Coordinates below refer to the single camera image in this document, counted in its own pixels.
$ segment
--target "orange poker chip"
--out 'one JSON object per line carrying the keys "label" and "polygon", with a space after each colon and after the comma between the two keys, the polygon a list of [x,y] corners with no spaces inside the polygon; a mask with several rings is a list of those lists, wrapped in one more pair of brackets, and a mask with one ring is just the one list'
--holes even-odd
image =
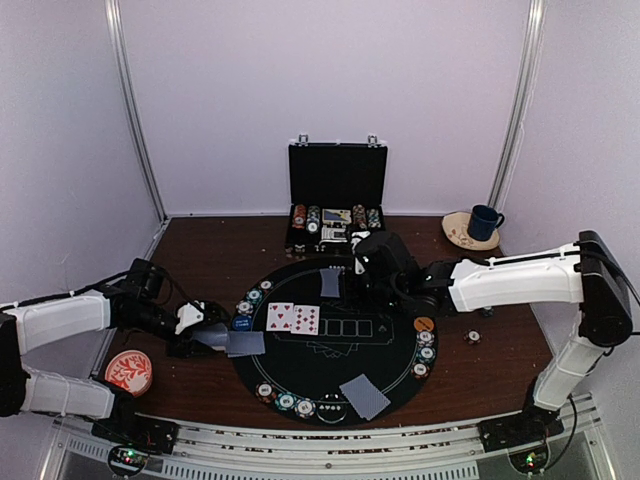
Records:
{"label": "orange poker chip", "polygon": [[435,324],[429,317],[418,317],[413,321],[413,328],[418,332],[432,332]]}

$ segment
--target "white wall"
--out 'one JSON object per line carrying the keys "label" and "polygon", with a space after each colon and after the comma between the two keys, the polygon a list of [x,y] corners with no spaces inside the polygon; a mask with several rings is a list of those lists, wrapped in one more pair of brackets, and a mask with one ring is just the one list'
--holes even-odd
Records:
{"label": "white wall", "polygon": [[[126,269],[157,228],[119,91],[104,2],[0,2],[0,302]],[[99,336],[25,357],[83,375]],[[0,419],[0,477],[33,480],[51,420]]]}
{"label": "white wall", "polygon": [[[598,231],[640,288],[640,3],[550,3],[534,99],[506,201],[503,245],[511,253],[552,248]],[[569,332],[575,309],[536,308],[550,343]],[[640,330],[636,317],[636,330]],[[598,365],[594,392],[624,477],[640,452],[640,343]]]}
{"label": "white wall", "polygon": [[384,205],[484,202],[529,2],[122,2],[135,93],[169,213],[285,213],[287,142],[389,142]]}

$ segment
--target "poker chip case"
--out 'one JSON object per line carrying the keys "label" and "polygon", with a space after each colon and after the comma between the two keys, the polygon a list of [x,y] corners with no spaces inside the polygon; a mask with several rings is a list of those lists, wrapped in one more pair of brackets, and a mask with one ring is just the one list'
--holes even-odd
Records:
{"label": "poker chip case", "polygon": [[[381,204],[387,153],[387,146],[377,142],[290,144],[291,208],[285,237],[286,252],[348,253],[349,244],[340,241],[342,231],[345,227],[362,228],[353,222],[354,207],[364,207],[368,230],[384,230]],[[317,218],[318,208],[314,207],[319,207],[320,218]],[[353,223],[342,226],[326,224],[323,221],[326,209],[351,212]]]}

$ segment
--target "table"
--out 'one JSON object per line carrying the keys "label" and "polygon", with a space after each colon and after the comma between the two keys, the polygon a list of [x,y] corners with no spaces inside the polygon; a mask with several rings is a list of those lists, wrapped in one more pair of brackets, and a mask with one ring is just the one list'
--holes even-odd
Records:
{"label": "table", "polygon": [[[173,219],[152,261],[166,268],[197,299],[213,299],[233,310],[246,291],[271,271],[297,261],[284,252],[286,217]],[[452,245],[438,217],[387,217],[420,265],[469,252]],[[499,251],[485,252],[499,256]],[[174,295],[167,304],[180,302]],[[482,333],[476,346],[463,342],[469,329]],[[551,359],[536,319],[527,305],[496,308],[438,323],[439,351],[434,372],[404,407],[360,428],[429,425],[479,418],[521,408],[531,380]],[[153,385],[138,399],[141,413],[235,427],[306,427],[261,405],[238,378],[224,354],[175,359],[164,343],[145,333],[118,333],[107,360],[126,349],[147,353]]]}

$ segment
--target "wooden table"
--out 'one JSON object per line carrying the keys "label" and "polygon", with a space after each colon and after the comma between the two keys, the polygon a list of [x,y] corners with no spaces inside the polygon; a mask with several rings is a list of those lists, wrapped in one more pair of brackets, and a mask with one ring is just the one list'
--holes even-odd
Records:
{"label": "wooden table", "polygon": [[[422,266],[468,253],[449,243],[440,218],[387,217],[386,222]],[[216,300],[233,311],[257,280],[296,261],[284,253],[286,226],[285,217],[174,219],[152,260],[192,297]],[[486,253],[500,255],[497,250]],[[179,301],[174,294],[167,307]],[[481,344],[463,341],[469,329],[482,333]],[[438,334],[435,368],[420,393],[361,428],[428,425],[517,410],[527,386],[551,359],[527,305],[496,308],[491,318],[474,312],[442,319]],[[260,404],[224,354],[180,360],[166,357],[164,343],[148,334],[134,333],[126,345],[125,340],[125,335],[116,335],[107,359],[139,349],[153,362],[153,385],[138,399],[142,413],[236,427],[308,428]]]}

